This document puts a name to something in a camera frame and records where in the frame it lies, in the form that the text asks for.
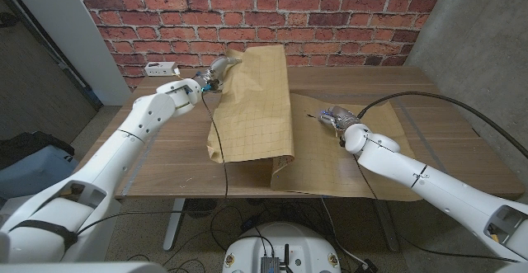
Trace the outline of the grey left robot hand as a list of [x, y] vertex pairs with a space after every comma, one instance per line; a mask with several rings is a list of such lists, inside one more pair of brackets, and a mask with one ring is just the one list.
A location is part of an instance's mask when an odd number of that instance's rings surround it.
[[240, 64], [241, 59], [222, 56], [213, 61], [204, 72], [197, 72], [192, 78], [199, 83], [204, 92], [222, 92], [224, 71], [229, 65]]

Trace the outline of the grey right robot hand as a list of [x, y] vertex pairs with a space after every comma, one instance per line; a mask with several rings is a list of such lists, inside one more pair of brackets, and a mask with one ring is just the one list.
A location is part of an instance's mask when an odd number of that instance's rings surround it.
[[337, 135], [343, 134], [351, 125], [359, 124], [360, 119], [341, 106], [332, 106], [320, 112], [318, 120], [334, 128]]

